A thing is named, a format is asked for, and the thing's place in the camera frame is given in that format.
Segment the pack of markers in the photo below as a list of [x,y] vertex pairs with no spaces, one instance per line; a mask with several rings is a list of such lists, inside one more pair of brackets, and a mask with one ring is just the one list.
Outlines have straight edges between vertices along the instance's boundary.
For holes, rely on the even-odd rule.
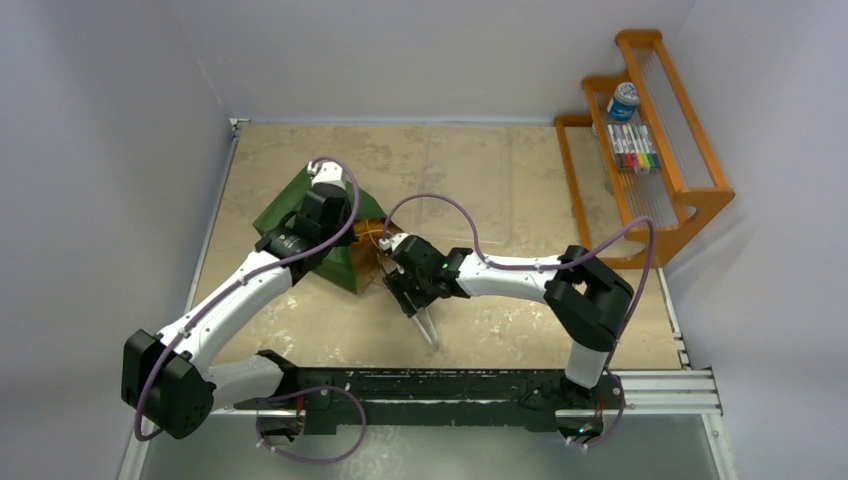
[[640,122],[607,123],[615,163],[619,170],[658,171],[660,157],[648,126]]

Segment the white wall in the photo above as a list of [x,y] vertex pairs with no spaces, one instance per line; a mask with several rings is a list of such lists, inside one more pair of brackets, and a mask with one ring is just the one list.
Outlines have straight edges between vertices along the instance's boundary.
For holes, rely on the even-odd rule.
[[541,121],[585,109],[624,28],[674,35],[694,0],[180,0],[230,116]]
[[164,0],[0,5],[0,478],[114,478],[121,349],[181,313],[228,123]]
[[699,0],[674,60],[736,199],[675,259],[743,478],[848,471],[848,3]]

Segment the green fabric bag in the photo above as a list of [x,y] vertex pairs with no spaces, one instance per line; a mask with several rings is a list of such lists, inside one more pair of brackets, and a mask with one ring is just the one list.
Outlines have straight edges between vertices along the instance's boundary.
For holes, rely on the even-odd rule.
[[[271,202],[265,210],[259,214],[256,220],[253,221],[253,228],[260,235],[273,230],[280,224],[280,220],[288,212],[298,211],[300,204],[303,203],[303,196],[309,190],[312,181],[309,174],[306,172],[306,167],[294,177],[294,179],[286,185],[282,192],[277,195],[277,198]],[[353,186],[347,184],[347,193],[353,201]],[[365,219],[383,219],[386,218],[386,213],[380,208],[380,204],[368,192],[359,190],[359,211],[356,212],[357,220]],[[357,289],[357,271],[354,266],[354,258],[351,255],[351,247],[336,247],[330,250],[330,253],[324,258],[314,273],[335,283],[353,293],[360,293]]]

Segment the wooden rack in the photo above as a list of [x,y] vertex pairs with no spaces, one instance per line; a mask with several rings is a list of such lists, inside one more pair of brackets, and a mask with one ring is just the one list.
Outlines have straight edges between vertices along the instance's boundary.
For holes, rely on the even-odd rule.
[[[589,225],[580,196],[577,176],[565,129],[596,126],[612,194],[622,225],[639,215],[657,221],[654,266],[668,263],[735,193],[727,184],[695,110],[686,95],[671,57],[657,30],[624,30],[616,36],[626,70],[620,75],[590,76],[583,80],[589,113],[556,118],[562,159],[565,165],[575,217],[584,245],[591,246]],[[639,176],[619,171],[607,135],[602,112],[616,86],[633,82],[639,93],[638,118],[648,125],[660,157],[660,172]],[[639,226],[624,237],[647,244],[648,229]],[[638,253],[604,257],[613,268],[641,268],[645,249]]]

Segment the beige tabletop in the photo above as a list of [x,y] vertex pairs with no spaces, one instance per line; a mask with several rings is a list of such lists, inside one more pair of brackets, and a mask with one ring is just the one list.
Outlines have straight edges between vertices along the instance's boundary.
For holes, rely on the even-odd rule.
[[[432,128],[247,124],[224,189],[195,302],[241,264],[258,239],[251,223],[306,162],[319,155],[343,159],[361,186],[388,210],[418,191]],[[474,133],[467,127],[450,128],[459,136]],[[508,139],[511,231],[508,241],[487,244],[484,249],[527,257],[561,254],[569,244],[578,243],[578,234],[556,132],[553,127],[500,131]],[[468,188],[475,188],[474,183]],[[394,221],[410,229],[414,217],[415,206],[408,205]],[[615,211],[595,217],[602,219],[599,222],[618,221]],[[463,245],[461,241],[433,243],[443,252]],[[638,283],[640,272],[619,273],[634,287]],[[379,282],[357,296],[317,275],[307,275],[250,321],[216,363],[272,349],[303,366],[556,368],[565,365],[571,348],[565,330],[542,304],[499,297],[452,298],[436,301],[430,312],[441,340],[438,351],[426,343]],[[650,276],[612,366],[680,368],[655,275]]]

